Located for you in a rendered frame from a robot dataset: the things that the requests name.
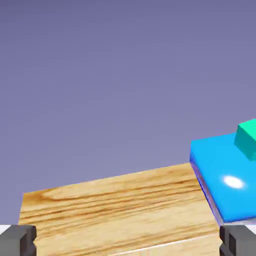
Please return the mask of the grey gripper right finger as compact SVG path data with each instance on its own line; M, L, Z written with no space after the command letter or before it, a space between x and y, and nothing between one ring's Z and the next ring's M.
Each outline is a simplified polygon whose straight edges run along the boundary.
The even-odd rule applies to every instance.
M256 225L222 225L219 256L256 256Z

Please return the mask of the large blue box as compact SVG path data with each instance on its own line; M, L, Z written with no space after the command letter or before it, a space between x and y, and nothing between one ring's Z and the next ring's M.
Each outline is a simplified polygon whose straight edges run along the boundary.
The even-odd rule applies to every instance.
M234 140L234 133L193 140L189 162L218 225L256 225L256 161Z

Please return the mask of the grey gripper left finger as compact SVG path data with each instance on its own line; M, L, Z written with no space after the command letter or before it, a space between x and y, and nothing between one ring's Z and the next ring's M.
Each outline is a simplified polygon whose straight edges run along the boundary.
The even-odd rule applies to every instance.
M0 224L0 256L37 256L34 225Z

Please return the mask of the small green cube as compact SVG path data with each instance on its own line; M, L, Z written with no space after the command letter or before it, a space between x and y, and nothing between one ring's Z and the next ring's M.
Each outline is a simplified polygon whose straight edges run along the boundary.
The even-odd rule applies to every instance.
M256 118L237 126L234 145L250 160L256 161Z

